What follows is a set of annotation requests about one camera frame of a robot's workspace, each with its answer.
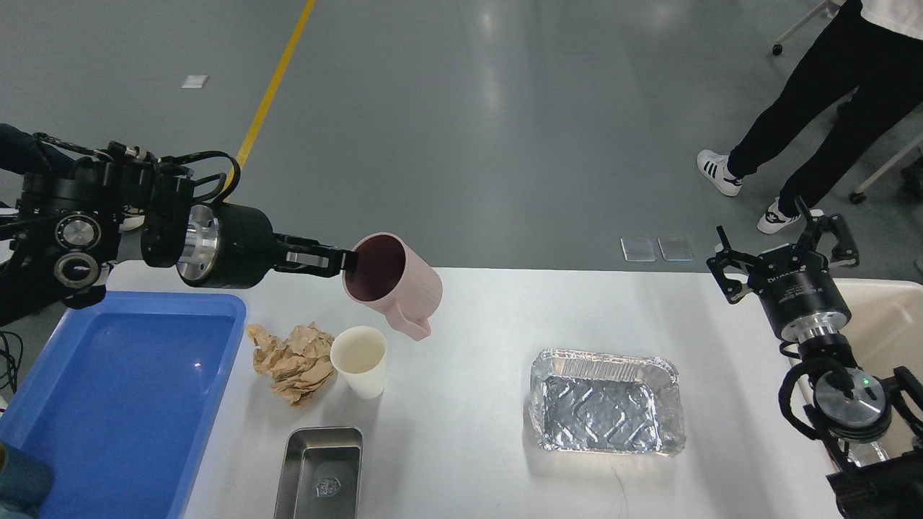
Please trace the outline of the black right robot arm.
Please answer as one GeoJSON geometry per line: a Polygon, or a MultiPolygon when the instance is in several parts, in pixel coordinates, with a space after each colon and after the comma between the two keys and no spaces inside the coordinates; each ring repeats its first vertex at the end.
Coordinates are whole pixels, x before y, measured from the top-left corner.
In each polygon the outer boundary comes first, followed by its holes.
{"type": "Polygon", "coordinates": [[[805,227],[793,244],[751,255],[732,248],[724,227],[706,264],[728,303],[755,293],[779,350],[794,358],[778,391],[782,417],[821,441],[835,472],[827,481],[844,518],[919,518],[922,505],[921,384],[907,367],[874,376],[854,357],[843,329],[848,309],[831,269],[860,253],[847,222],[795,201],[805,227]],[[883,439],[898,416],[911,431],[900,456],[861,466],[851,447],[883,439]]]}

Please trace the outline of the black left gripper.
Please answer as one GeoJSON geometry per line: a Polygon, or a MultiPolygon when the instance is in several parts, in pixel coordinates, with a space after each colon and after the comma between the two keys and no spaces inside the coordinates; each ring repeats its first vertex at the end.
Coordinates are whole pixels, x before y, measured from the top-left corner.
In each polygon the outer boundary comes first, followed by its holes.
{"type": "Polygon", "coordinates": [[[292,275],[335,278],[355,272],[358,253],[317,240],[273,232],[263,211],[235,204],[191,208],[176,272],[191,287],[247,289],[274,268],[292,275]]]}

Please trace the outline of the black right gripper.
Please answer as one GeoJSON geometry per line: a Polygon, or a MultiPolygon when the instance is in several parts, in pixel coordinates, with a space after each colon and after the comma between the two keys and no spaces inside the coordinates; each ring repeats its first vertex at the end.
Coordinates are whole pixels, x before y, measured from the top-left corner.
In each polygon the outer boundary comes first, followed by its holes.
{"type": "MultiPolygon", "coordinates": [[[[860,253],[844,216],[810,209],[803,198],[795,207],[805,227],[789,247],[787,266],[802,270],[854,268],[860,253]]],[[[778,275],[782,245],[751,255],[732,249],[724,227],[716,227],[719,244],[706,266],[728,303],[755,293],[776,338],[803,341],[810,329],[837,333],[850,322],[851,310],[831,275],[778,275]]]]}

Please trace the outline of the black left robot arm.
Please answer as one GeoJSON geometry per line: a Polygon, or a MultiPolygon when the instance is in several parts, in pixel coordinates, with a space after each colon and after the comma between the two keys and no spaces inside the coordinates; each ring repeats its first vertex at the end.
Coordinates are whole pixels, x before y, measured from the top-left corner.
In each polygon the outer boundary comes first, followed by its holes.
{"type": "Polygon", "coordinates": [[[2,324],[63,303],[89,308],[105,299],[120,261],[123,223],[142,216],[141,257],[174,268],[191,287],[247,289],[268,272],[332,278],[353,272],[355,251],[279,234],[258,209],[228,203],[241,167],[195,179],[194,162],[224,159],[201,151],[158,157],[118,142],[86,148],[45,133],[2,125],[2,168],[23,185],[2,216],[2,324]]]}

